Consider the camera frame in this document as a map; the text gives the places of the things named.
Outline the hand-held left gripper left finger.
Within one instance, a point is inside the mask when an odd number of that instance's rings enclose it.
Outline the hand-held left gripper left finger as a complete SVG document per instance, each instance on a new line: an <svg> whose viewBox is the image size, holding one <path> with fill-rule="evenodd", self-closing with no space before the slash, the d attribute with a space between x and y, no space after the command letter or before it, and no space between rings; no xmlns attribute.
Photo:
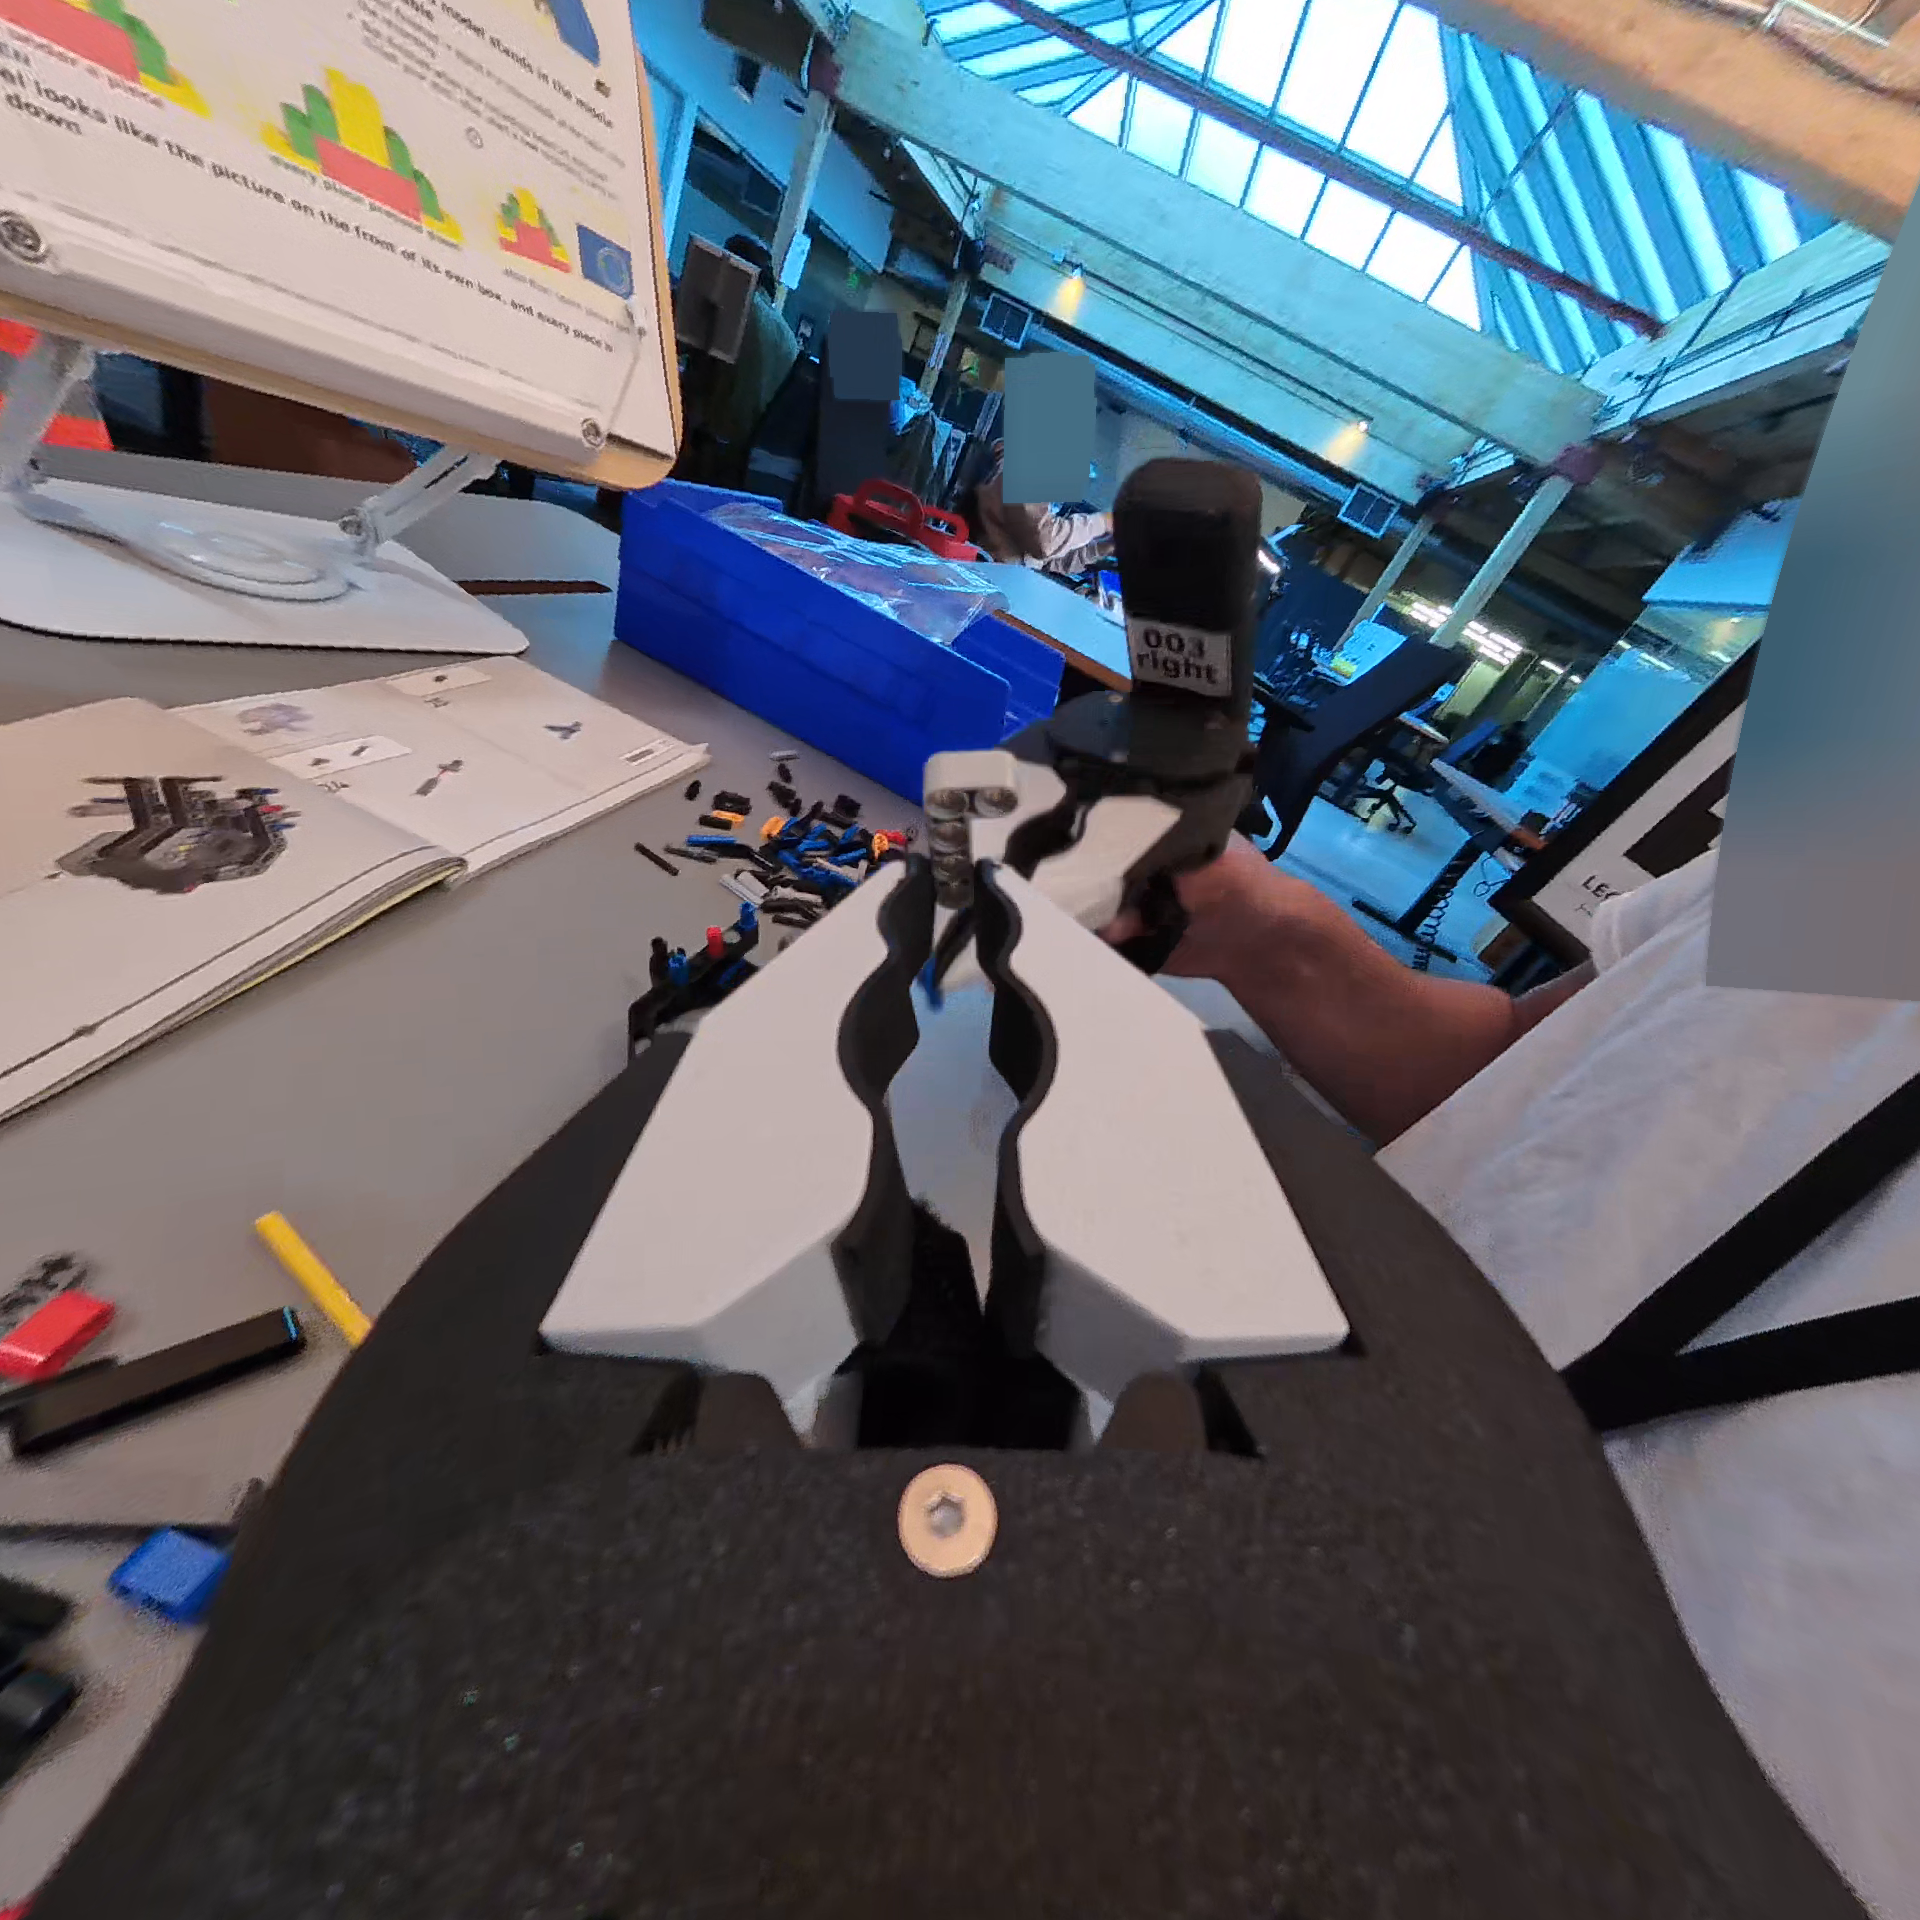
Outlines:
<svg viewBox="0 0 1920 1920"><path fill-rule="evenodd" d="M917 1043L931 866L870 877L689 1037L544 1318L562 1354L747 1375L801 1436L899 1323L913 1199L885 1094Z"/></svg>

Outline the grey lego beam piece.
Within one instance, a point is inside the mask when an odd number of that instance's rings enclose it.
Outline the grey lego beam piece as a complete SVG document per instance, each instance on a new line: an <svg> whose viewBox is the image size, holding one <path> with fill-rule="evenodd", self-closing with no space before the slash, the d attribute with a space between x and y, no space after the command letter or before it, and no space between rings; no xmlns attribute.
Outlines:
<svg viewBox="0 0 1920 1920"><path fill-rule="evenodd" d="M1003 851L1022 804L1018 769L1008 751L948 751L924 761L921 849L939 909L970 906L978 862Z"/></svg>

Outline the person's right forearm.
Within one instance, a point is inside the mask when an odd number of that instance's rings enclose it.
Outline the person's right forearm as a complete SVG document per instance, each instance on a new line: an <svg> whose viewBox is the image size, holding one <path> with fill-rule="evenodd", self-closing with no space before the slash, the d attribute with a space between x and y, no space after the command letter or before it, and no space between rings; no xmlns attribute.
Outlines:
<svg viewBox="0 0 1920 1920"><path fill-rule="evenodd" d="M1251 1005L1268 1042L1372 1146L1398 1141L1597 980L1595 965L1525 994L1437 980L1387 956L1330 901L1292 885Z"/></svg>

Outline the small black lego assembly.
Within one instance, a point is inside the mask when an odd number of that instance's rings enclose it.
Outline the small black lego assembly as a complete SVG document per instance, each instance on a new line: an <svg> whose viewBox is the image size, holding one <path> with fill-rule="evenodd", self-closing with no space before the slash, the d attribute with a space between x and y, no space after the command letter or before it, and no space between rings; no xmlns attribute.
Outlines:
<svg viewBox="0 0 1920 1920"><path fill-rule="evenodd" d="M647 956L649 988L627 1006L627 1056L637 1058L662 1027L718 1006L754 977L758 928L733 922L707 928L705 941L689 952L651 938Z"/></svg>

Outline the pile of small lego pieces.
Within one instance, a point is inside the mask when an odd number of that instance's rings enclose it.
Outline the pile of small lego pieces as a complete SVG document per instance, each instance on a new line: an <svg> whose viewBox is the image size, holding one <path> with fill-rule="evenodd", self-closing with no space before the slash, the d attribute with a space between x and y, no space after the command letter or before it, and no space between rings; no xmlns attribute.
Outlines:
<svg viewBox="0 0 1920 1920"><path fill-rule="evenodd" d="M746 774L675 774L644 801L635 857L659 880L806 928L923 842L913 808L852 789L801 752L774 752Z"/></svg>

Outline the yellow lego axle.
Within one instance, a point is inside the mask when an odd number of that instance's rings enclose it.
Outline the yellow lego axle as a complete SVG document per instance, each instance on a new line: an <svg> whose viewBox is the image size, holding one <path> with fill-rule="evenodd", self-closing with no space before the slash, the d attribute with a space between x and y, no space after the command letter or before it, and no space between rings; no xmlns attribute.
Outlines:
<svg viewBox="0 0 1920 1920"><path fill-rule="evenodd" d="M279 1212L253 1217L253 1236L266 1246L280 1271L301 1288L319 1313L354 1349L372 1331L369 1313L352 1297L342 1280L320 1262L316 1249Z"/></svg>

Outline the long black lego beam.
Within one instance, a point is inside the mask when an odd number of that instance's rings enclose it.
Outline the long black lego beam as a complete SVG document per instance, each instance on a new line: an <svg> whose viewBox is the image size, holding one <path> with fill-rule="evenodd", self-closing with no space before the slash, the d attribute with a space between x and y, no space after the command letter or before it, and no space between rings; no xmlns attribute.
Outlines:
<svg viewBox="0 0 1920 1920"><path fill-rule="evenodd" d="M11 1455L36 1459L124 1429L306 1349L296 1308L273 1308L131 1359L111 1359L29 1390L5 1418Z"/></svg>

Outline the red lego piece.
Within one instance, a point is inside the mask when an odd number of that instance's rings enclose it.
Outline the red lego piece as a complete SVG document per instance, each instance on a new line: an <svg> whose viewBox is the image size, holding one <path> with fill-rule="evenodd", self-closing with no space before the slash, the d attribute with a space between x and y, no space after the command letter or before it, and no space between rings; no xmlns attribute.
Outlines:
<svg viewBox="0 0 1920 1920"><path fill-rule="evenodd" d="M84 1288L47 1297L2 1333L2 1379L29 1385L58 1375L114 1318L115 1306Z"/></svg>

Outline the blue lego piece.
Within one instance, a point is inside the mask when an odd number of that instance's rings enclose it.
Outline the blue lego piece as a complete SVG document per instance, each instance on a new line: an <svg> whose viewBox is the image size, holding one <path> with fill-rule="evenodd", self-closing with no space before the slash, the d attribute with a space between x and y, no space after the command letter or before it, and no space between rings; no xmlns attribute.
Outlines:
<svg viewBox="0 0 1920 1920"><path fill-rule="evenodd" d="M175 1626L196 1626L226 1579L229 1565L229 1544L171 1526L131 1547L108 1571L105 1592L135 1613Z"/></svg>

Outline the black lego piece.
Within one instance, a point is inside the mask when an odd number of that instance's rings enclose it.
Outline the black lego piece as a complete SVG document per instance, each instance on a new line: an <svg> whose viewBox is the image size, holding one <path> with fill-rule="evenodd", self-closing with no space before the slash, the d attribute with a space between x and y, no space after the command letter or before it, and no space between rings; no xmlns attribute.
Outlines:
<svg viewBox="0 0 1920 1920"><path fill-rule="evenodd" d="M31 1763L39 1742L47 1740L78 1697L78 1680L72 1674L42 1665L5 1669L2 1711L2 1759L0 1781L6 1788L11 1780Z"/></svg>

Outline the black office chair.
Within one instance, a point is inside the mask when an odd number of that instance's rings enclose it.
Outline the black office chair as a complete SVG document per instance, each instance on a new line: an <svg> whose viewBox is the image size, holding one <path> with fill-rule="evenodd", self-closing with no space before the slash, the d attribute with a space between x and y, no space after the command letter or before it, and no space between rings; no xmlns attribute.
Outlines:
<svg viewBox="0 0 1920 1920"><path fill-rule="evenodd" d="M1361 595L1316 566L1290 566L1261 613L1253 699L1261 716L1256 796L1242 817L1245 837L1279 857L1308 808L1355 752L1369 764L1401 714L1416 709L1471 664L1432 635L1361 621L1344 642Z"/></svg>

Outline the clear plastic bag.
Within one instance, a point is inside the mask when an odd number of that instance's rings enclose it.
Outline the clear plastic bag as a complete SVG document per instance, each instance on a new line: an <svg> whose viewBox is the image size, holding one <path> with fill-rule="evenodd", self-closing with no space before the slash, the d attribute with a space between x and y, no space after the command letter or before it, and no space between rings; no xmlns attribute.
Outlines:
<svg viewBox="0 0 1920 1920"><path fill-rule="evenodd" d="M762 498L710 506L705 518L789 571L937 643L950 643L979 617L1008 613L1007 595L978 566L939 559L916 545L863 540L825 524L795 521Z"/></svg>

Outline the blue plastic bin stack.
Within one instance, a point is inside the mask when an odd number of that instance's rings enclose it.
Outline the blue plastic bin stack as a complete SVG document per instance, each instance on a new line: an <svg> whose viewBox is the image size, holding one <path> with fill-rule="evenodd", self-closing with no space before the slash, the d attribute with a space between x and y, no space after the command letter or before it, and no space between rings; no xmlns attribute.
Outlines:
<svg viewBox="0 0 1920 1920"><path fill-rule="evenodd" d="M1040 637L997 606L924 637L723 521L759 504L678 481L627 493L615 640L908 801L932 754L1050 716L1064 658Z"/></svg>

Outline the person's white shirt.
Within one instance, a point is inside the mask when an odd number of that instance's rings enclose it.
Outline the person's white shirt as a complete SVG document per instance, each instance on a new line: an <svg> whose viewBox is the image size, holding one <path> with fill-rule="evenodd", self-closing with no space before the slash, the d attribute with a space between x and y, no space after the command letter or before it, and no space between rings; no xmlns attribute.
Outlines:
<svg viewBox="0 0 1920 1920"><path fill-rule="evenodd" d="M1914 1075L1912 1001L1708 984L1713 878L1606 901L1595 983L1380 1151L1556 1368ZM1914 1375L1603 1452L1741 1738L1860 1902L1914 1914Z"/></svg>

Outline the white board stand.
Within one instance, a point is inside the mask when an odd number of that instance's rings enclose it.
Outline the white board stand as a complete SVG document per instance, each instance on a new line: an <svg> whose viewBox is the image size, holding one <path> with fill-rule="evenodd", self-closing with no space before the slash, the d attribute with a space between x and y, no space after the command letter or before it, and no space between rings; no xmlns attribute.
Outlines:
<svg viewBox="0 0 1920 1920"><path fill-rule="evenodd" d="M5 323L2 620L124 643L516 656L528 640L396 536L482 468L443 450L336 521L47 479L87 344Z"/></svg>

